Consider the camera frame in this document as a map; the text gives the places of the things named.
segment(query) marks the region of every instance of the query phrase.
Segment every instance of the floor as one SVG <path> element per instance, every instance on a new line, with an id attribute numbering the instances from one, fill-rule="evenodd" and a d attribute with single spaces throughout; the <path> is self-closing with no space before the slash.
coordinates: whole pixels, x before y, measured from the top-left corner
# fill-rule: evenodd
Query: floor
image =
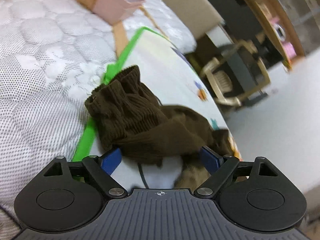
<path id="1" fill-rule="evenodd" d="M 271 96 L 231 114 L 227 125 L 243 159 L 267 157 L 306 195 L 311 210 L 320 204 L 320 50 L 277 82 Z"/>

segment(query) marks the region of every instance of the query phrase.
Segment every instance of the bed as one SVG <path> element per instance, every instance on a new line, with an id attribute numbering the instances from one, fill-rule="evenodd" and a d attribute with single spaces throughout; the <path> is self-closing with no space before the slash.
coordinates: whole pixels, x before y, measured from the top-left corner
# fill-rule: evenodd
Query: bed
<path id="1" fill-rule="evenodd" d="M 182 53 L 221 20 L 206 0 L 164 1 L 174 12 L 162 0 L 144 7 Z M 142 26 L 157 31 L 139 10 L 123 25 L 129 39 Z M 84 100 L 115 60 L 112 27 L 75 0 L 0 0 L 0 204 L 10 215 L 17 193 L 53 157 L 72 158 L 89 117 Z M 18 231 L 0 211 L 0 239 Z"/>

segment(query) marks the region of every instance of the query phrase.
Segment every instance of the small furniture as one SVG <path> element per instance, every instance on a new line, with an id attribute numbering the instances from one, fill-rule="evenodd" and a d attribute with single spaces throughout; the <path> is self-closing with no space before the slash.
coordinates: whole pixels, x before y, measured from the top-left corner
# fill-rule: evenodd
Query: small furniture
<path id="1" fill-rule="evenodd" d="M 245 11 L 250 20 L 251 28 L 248 31 L 258 31 L 258 21 L 270 42 L 281 53 L 284 58 L 283 63 L 288 69 L 320 46 L 320 0 L 237 1 L 240 10 Z M 257 21 L 252 18 L 246 6 Z M 277 18 L 279 21 L 275 24 L 273 20 Z"/>
<path id="2" fill-rule="evenodd" d="M 233 82 L 221 66 L 228 64 L 241 85 L 242 92 L 237 96 L 227 97 L 231 92 Z M 270 83 L 270 78 L 265 65 L 257 51 L 248 42 L 240 41 L 237 44 L 226 46 L 221 57 L 214 57 L 201 71 L 201 78 L 207 78 L 218 104 L 241 106 L 242 102 Z"/>
<path id="3" fill-rule="evenodd" d="M 259 35 L 260 33 L 264 33 L 264 30 L 245 0 L 208 1 L 217 9 L 217 11 L 223 17 L 226 24 L 225 28 L 234 42 L 240 40 L 252 41 L 260 52 L 264 50 L 264 53 L 260 54 L 260 56 L 267 69 L 283 60 L 283 57 L 277 51 L 277 49 L 267 36 L 264 36 L 261 41 L 257 40 L 257 35 Z M 281 33 L 279 31 L 278 39 L 280 41 L 284 41 L 284 36 L 285 33 Z"/>

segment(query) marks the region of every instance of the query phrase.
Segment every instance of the crosshair marking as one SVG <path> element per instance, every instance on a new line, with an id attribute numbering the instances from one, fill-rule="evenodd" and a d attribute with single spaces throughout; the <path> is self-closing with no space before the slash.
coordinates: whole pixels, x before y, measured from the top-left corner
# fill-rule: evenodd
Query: crosshair marking
<path id="1" fill-rule="evenodd" d="M 159 192 L 157 192 L 157 193 L 155 193 L 155 194 L 157 194 L 157 195 L 159 195 L 159 196 L 163 196 L 163 195 L 166 194 L 166 193 L 164 193 L 163 191 L 159 191 Z"/>

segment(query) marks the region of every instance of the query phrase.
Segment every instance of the blue gripper pad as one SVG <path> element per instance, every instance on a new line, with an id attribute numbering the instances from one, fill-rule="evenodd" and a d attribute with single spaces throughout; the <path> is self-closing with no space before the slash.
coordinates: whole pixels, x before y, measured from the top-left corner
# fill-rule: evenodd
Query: blue gripper pad
<path id="1" fill-rule="evenodd" d="M 199 153 L 200 160 L 210 175 L 214 174 L 223 164 L 223 157 L 215 153 L 209 147 L 201 147 Z"/>
<path id="2" fill-rule="evenodd" d="M 122 161 L 122 155 L 119 148 L 104 154 L 101 161 L 101 168 L 111 175 Z"/>

